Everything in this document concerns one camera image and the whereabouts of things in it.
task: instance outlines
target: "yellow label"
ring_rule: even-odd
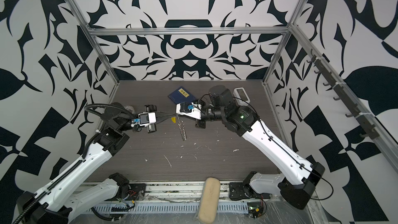
[[[182,95],[184,95],[185,97],[188,97],[189,94],[187,92],[184,91],[184,89],[180,88],[179,92],[182,93]]]

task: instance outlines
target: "blue notebook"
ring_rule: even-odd
[[[194,102],[196,100],[196,97],[188,92],[184,87],[178,87],[174,92],[170,93],[168,97],[175,104],[179,104],[181,102]]]

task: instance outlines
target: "yellow object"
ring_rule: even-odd
[[[220,181],[209,177],[203,187],[197,219],[204,224],[212,224],[216,219],[218,199],[220,198]]]
[[[189,93],[185,92],[182,88],[179,89],[179,92],[182,93],[182,95],[184,95],[185,97],[189,96]]]

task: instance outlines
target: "white scratch mark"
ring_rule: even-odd
[[[172,167],[172,164],[170,163],[169,159],[167,159],[167,162],[169,162],[170,168],[171,168],[171,167]]]

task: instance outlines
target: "wood grain surface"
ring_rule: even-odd
[[[121,81],[113,102],[131,105],[143,112],[144,105],[156,105],[158,111],[176,111],[167,97],[179,86],[201,97],[216,85],[231,92],[244,87],[261,119],[280,137],[264,88],[259,80],[250,81]],[[277,167],[254,145],[228,131],[220,122],[207,122],[206,129],[181,118],[187,140],[183,141],[178,125],[171,119],[157,125],[157,132],[127,131],[130,139],[109,161],[99,167],[87,181],[103,181],[119,172],[133,181],[243,180],[249,172],[278,173]]]

